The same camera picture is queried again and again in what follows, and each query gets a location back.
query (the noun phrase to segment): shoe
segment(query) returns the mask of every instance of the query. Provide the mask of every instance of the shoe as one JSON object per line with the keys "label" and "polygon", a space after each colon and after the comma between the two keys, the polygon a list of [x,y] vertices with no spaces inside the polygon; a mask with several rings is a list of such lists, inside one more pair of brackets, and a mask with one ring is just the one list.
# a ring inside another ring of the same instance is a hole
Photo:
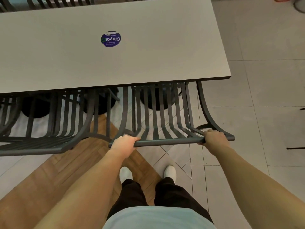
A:
{"label": "shoe", "polygon": [[128,169],[126,166],[122,167],[120,169],[120,181],[123,184],[123,182],[126,179],[131,179],[132,180],[132,172],[130,171],[130,169]]}
{"label": "shoe", "polygon": [[176,182],[177,173],[175,167],[173,167],[172,165],[168,165],[166,167],[166,169],[164,170],[164,178],[166,177],[170,177],[173,182]]}

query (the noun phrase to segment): purple sticker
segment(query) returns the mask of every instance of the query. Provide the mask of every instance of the purple sticker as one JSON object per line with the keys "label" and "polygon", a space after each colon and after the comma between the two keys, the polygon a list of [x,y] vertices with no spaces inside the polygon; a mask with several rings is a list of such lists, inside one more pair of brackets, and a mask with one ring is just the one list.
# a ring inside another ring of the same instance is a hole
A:
{"label": "purple sticker", "polygon": [[101,43],[105,47],[114,47],[121,42],[121,35],[116,31],[108,31],[101,37]]}

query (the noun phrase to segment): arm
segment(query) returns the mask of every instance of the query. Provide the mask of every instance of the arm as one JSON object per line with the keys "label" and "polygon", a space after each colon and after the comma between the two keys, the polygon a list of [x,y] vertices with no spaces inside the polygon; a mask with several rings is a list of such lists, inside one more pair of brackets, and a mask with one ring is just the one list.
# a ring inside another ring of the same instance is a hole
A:
{"label": "arm", "polygon": [[34,229],[96,228],[106,216],[114,182],[137,137],[116,139],[106,155],[65,193]]}
{"label": "arm", "polygon": [[304,229],[305,203],[239,156],[222,132],[205,132],[234,198],[253,229]]}

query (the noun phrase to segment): forearm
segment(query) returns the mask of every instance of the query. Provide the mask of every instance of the forearm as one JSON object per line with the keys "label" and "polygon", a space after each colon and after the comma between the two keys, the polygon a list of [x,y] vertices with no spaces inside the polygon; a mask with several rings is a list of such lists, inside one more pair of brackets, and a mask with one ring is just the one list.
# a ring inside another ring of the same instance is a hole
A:
{"label": "forearm", "polygon": [[106,155],[66,192],[63,199],[35,229],[96,228],[107,213],[114,182],[123,158],[115,151]]}
{"label": "forearm", "polygon": [[223,147],[216,157],[243,215],[253,229],[305,227],[305,204],[278,182]]}

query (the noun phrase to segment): hand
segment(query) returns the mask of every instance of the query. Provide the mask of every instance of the hand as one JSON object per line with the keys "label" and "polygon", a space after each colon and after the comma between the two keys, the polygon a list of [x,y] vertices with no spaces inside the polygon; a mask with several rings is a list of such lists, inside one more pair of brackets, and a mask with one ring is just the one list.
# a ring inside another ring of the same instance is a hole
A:
{"label": "hand", "polygon": [[114,140],[110,150],[122,155],[124,159],[128,158],[133,150],[136,149],[134,148],[134,143],[138,140],[141,140],[141,138],[129,135],[120,136]]}
{"label": "hand", "polygon": [[231,147],[229,141],[223,132],[214,131],[209,129],[208,131],[203,132],[203,135],[206,139],[206,142],[201,145],[205,146],[208,151],[216,156],[216,153],[223,147]]}

